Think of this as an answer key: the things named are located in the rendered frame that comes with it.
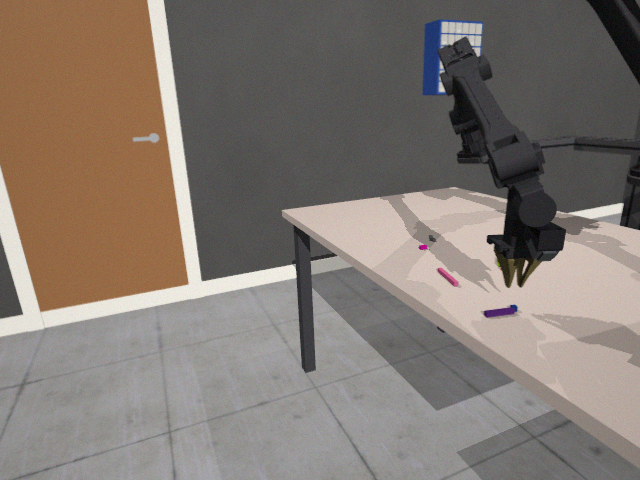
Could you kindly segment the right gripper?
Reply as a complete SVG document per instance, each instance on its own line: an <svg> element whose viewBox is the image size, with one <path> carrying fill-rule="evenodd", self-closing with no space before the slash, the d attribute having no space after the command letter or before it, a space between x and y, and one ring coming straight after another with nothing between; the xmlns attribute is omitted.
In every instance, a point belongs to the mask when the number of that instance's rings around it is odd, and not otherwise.
<svg viewBox="0 0 640 480"><path fill-rule="evenodd" d="M532 259L527 245L510 246L503 241L502 235L487 235L487 243L494 244L494 253L502 269L505 286L511 287L517 268L517 285L522 288L531 273L540 265L537 259ZM523 259L524 258L524 259ZM523 273L525 261L528 265ZM507 270L506 270L507 267ZM507 275L508 274L508 275ZM522 278L521 278L522 277Z"/></svg>

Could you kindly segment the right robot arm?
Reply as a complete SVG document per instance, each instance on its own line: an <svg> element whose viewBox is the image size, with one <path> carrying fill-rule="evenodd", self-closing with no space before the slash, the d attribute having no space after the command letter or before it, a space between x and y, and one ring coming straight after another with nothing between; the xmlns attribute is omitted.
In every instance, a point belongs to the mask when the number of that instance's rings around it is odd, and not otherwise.
<svg viewBox="0 0 640 480"><path fill-rule="evenodd" d="M438 54L445 70L440 73L443 87L455 100L449 116L462 139L457 156L487 155L495 186L508 188L506 210L518 215L505 215L503 241L527 245L533 259L551 261L563 250L566 229L551 222L557 206L538 181L545 163L539 143L531 143L504 116L484 83L493 77L490 63L484 54L477 57L467 36L438 49Z"/></svg>

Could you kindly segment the purple rod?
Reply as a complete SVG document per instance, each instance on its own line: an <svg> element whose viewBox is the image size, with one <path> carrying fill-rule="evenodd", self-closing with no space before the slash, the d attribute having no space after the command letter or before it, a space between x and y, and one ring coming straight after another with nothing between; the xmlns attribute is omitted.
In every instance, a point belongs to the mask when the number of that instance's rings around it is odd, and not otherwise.
<svg viewBox="0 0 640 480"><path fill-rule="evenodd" d="M512 307L484 311L484 316L486 318L495 317L495 316L510 315L510 314L515 314L515 309L512 308Z"/></svg>

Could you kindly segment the pink rod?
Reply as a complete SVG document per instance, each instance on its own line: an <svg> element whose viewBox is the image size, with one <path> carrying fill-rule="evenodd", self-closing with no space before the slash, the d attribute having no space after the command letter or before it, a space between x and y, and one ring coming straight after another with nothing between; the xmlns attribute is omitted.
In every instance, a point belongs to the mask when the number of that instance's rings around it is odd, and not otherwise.
<svg viewBox="0 0 640 480"><path fill-rule="evenodd" d="M443 268L438 268L437 272L441 274L453 286L458 286L458 281L454 279L450 274L448 274Z"/></svg>

